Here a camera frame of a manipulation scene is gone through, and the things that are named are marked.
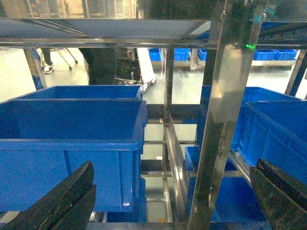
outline person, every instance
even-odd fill
[[[44,65],[42,66],[42,69],[45,74],[52,73],[54,69],[50,56],[50,48],[41,48],[41,50],[44,56]]]
[[[79,48],[88,64],[89,85],[114,84],[117,57],[112,48]]]

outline plastic storage bin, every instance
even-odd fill
[[[68,99],[68,98],[142,99],[143,89],[140,86],[127,86],[127,85],[54,86],[26,94],[17,99]]]
[[[242,155],[264,158],[307,184],[307,101],[248,103]]]
[[[190,164],[187,156],[193,154],[193,146],[185,148],[186,164]],[[225,171],[236,170],[232,162],[227,159]],[[187,214],[189,215],[196,177],[190,178],[188,187]],[[223,178],[217,197],[212,221],[217,222],[246,222],[264,221],[254,192],[244,178]]]
[[[140,179],[140,196],[132,212],[108,212],[107,222],[147,222],[147,200],[145,197],[145,179]]]
[[[275,50],[273,49],[259,49],[255,50],[254,60],[255,61],[270,61],[275,57]]]
[[[190,49],[175,49],[175,61],[187,61],[189,59]]]
[[[284,49],[284,50],[275,50],[276,54],[274,56],[275,60],[287,61],[287,60],[295,60],[297,55],[297,51],[293,49]]]
[[[149,49],[149,57],[151,61],[161,61],[160,50],[157,48]]]
[[[201,106],[200,106],[200,116],[198,119],[198,124],[196,128],[196,146],[194,148],[194,155],[192,158],[192,162],[195,166],[198,165],[199,154],[202,144],[203,132],[206,123],[206,116],[208,111],[208,102],[210,98],[211,86],[203,86],[201,92]],[[260,87],[246,87],[241,109],[239,112],[238,120],[236,123],[236,128],[234,132],[234,136],[231,143],[231,150],[238,150],[242,152],[242,138],[244,135],[244,127],[246,126],[246,118],[245,118],[245,107],[246,102],[256,102],[256,101],[282,101],[282,100],[298,100],[295,97],[284,95],[278,92],[274,92],[271,90],[267,90]]]
[[[146,101],[12,100],[0,104],[0,210],[25,210],[87,160],[95,211],[132,211]]]
[[[198,49],[197,54],[201,61],[207,59],[207,49]]]
[[[193,166],[192,164],[192,158],[193,158],[193,153],[194,153],[194,146],[186,146],[185,147],[185,166],[186,169],[189,171],[196,171],[197,168]],[[233,163],[227,159],[226,161],[226,166],[225,166],[225,171],[229,170],[236,170],[236,167],[233,165]]]

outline factory floor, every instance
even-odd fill
[[[87,72],[84,68],[83,56],[76,48],[70,51],[79,61],[78,65],[70,55],[62,50],[62,54],[72,65],[69,71],[67,64],[57,52],[51,52],[51,60],[54,64],[54,72],[45,75],[47,86],[55,85],[86,85],[88,82]],[[161,70],[155,69],[160,76]],[[288,84],[291,71],[281,67],[252,67],[248,77],[247,86],[259,86],[284,93]],[[201,95],[201,83],[203,68],[189,71],[188,68],[174,69],[173,103],[174,104],[199,104]],[[144,100],[148,104],[163,104],[164,102],[164,80],[156,79],[154,86],[149,86],[144,94]],[[27,65],[22,49],[0,48],[0,102],[10,98],[35,91],[29,67]],[[298,98],[305,98],[307,93],[307,80],[303,80]],[[196,132],[196,125],[175,125],[179,140],[193,140]],[[162,125],[147,125],[145,140],[162,140]],[[162,146],[145,145],[142,159],[159,159],[162,156]],[[172,187],[172,180],[169,178],[169,185]],[[146,178],[146,197],[164,198],[161,178]],[[165,218],[164,204],[161,202],[148,203],[149,222],[158,222]]]

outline stainless steel rack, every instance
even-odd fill
[[[167,48],[165,101],[148,105],[149,123],[164,125],[162,168],[143,172],[161,176],[167,220],[176,224],[106,224],[88,229],[219,229],[210,225],[223,176],[248,171],[230,154],[239,172],[224,173],[232,135],[243,98],[254,49],[305,49],[301,39],[258,41],[261,25],[307,22],[306,1],[283,0],[0,0],[0,46],[24,48],[37,85],[45,86],[35,47],[164,47]],[[198,39],[210,29],[209,39]],[[172,104],[174,48],[207,48],[203,85],[212,85],[191,215],[185,204],[189,172],[183,164],[174,124],[196,119],[197,105]],[[305,51],[296,62],[287,92],[295,93],[306,66]],[[174,181],[172,210],[166,178]],[[267,223],[224,223],[228,229],[264,229]]]

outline metal upright post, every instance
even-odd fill
[[[209,229],[268,0],[229,0],[221,32],[189,230]]]
[[[297,93],[298,87],[304,77],[307,68],[307,50],[301,50],[299,52],[296,64],[293,68],[289,83],[287,85],[284,94],[294,96]]]
[[[29,69],[36,90],[46,88],[46,81],[43,70],[40,66],[40,58],[36,49],[24,49],[25,58],[28,62]]]
[[[174,72],[174,49],[166,49],[166,67],[165,67],[165,89],[164,89],[164,126],[168,123],[168,110],[172,104],[173,94],[173,72]],[[165,127],[163,132],[163,141],[165,141]],[[168,151],[166,143],[163,144],[162,167],[166,171],[168,160]]]
[[[168,165],[168,149],[166,144],[165,136],[165,126],[168,123],[168,111],[169,107],[172,104],[172,94],[173,94],[173,72],[174,72],[174,49],[166,49],[166,67],[165,67],[165,89],[164,89],[164,118],[163,118],[163,153],[162,153],[162,170],[167,171]],[[168,189],[167,178],[162,178],[164,189]],[[165,210],[167,222],[173,220],[171,213],[171,204],[169,198],[169,192],[164,191],[165,195]]]

